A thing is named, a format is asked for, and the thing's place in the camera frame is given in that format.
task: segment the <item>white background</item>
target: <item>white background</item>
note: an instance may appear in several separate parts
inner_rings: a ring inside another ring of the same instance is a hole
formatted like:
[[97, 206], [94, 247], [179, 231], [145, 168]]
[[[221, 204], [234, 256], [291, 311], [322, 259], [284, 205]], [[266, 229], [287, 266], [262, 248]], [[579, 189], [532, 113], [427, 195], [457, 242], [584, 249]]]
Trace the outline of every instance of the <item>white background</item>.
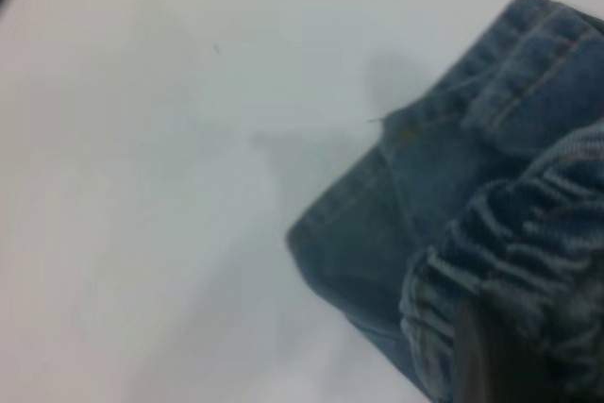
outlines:
[[508, 1], [12, 0], [0, 401], [423, 401], [284, 231]]

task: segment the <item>jeans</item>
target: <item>jeans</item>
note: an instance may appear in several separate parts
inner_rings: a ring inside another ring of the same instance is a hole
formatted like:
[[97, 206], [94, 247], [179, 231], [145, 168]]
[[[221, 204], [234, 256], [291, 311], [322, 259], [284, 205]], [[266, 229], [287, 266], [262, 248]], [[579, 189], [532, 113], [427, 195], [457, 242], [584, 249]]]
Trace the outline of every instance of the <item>jeans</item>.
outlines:
[[[581, 136], [586, 150], [597, 142], [590, 127], [597, 128], [604, 111], [602, 31], [599, 20], [562, 4], [513, 0], [433, 88], [384, 120], [379, 143], [288, 234], [310, 287], [435, 400], [450, 399], [451, 320], [465, 292], [482, 291], [478, 280], [490, 289], [485, 297], [495, 298], [501, 307], [504, 301], [509, 304], [510, 317], [530, 315], [527, 325], [520, 326], [523, 335], [543, 332], [549, 326], [544, 320], [558, 316], [558, 306], [539, 305], [543, 295], [532, 287], [518, 292], [520, 277], [514, 272], [541, 278], [545, 260], [517, 264], [520, 271], [510, 270], [504, 276], [510, 281], [501, 285], [481, 274], [487, 265], [480, 272], [473, 266], [475, 257], [481, 257], [476, 266], [487, 262], [493, 268], [486, 275], [507, 269], [505, 254], [485, 259], [495, 253], [492, 242], [506, 243], [508, 233], [526, 234], [500, 221], [496, 211], [509, 210], [510, 222], [530, 223], [535, 212], [552, 208], [553, 201], [562, 203], [563, 190], [526, 194], [523, 189], [526, 181], [547, 173], [547, 165], [559, 165], [549, 159], [560, 152], [551, 150], [561, 147], [569, 155], [583, 150], [573, 142], [577, 133], [589, 136]], [[505, 202], [511, 185], [520, 189]], [[555, 243], [543, 231], [535, 235], [542, 254]], [[573, 238], [568, 241], [583, 244], [583, 237]], [[590, 247], [595, 244], [591, 236], [584, 240]], [[539, 282], [549, 297], [562, 291], [552, 276]], [[513, 304], [519, 297], [527, 298], [526, 306]], [[579, 332], [567, 332], [564, 323], [556, 328], [563, 331], [560, 335]], [[564, 368], [567, 363], [553, 363], [566, 382], [571, 373]]]

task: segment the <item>denim fabric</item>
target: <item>denim fabric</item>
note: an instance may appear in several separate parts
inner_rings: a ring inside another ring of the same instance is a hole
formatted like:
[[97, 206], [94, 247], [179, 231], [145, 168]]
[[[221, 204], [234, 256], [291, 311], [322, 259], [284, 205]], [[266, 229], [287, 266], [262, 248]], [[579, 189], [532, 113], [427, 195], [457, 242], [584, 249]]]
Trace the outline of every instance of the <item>denim fabric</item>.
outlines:
[[[533, 162], [556, 141], [600, 118], [602, 29], [598, 20], [549, 0], [514, 0], [430, 91], [386, 118], [377, 146], [289, 233], [313, 290], [435, 399], [450, 396], [450, 322], [468, 291], [462, 267], [449, 281], [448, 268], [437, 272], [432, 264], [449, 257], [447, 226], [454, 220], [465, 226], [485, 194], [510, 184], [494, 181], [533, 175], [543, 165]], [[478, 190], [483, 195], [472, 198]], [[501, 206], [533, 214], [530, 203]], [[508, 232], [493, 231], [501, 241]], [[475, 243], [469, 238], [455, 250]], [[517, 301], [516, 287], [501, 288]]]

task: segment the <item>blue denim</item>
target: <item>blue denim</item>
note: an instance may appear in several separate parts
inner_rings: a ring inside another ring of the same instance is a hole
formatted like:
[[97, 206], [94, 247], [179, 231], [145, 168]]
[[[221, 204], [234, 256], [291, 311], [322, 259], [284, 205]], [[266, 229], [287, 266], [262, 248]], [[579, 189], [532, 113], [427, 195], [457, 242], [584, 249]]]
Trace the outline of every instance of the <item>blue denim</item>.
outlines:
[[[585, 388], [587, 375], [569, 361], [578, 333], [599, 340], [587, 314], [601, 316], [592, 297], [600, 290], [597, 278], [572, 282], [587, 273], [581, 266], [599, 269], [588, 252], [599, 246], [590, 229], [598, 209], [568, 204], [604, 184], [596, 163], [565, 165], [575, 153], [599, 160], [603, 31], [562, 4], [512, 1], [432, 89], [385, 119], [379, 143], [288, 235], [310, 287], [434, 400], [450, 400], [451, 322], [470, 293], [522, 318], [519, 331], [545, 342], [555, 376]], [[539, 183], [552, 168], [555, 188]], [[551, 225], [539, 217], [552, 213]], [[555, 247], [560, 256], [549, 255]], [[521, 261], [509, 261], [510, 250]], [[584, 257], [574, 262], [577, 251]]]

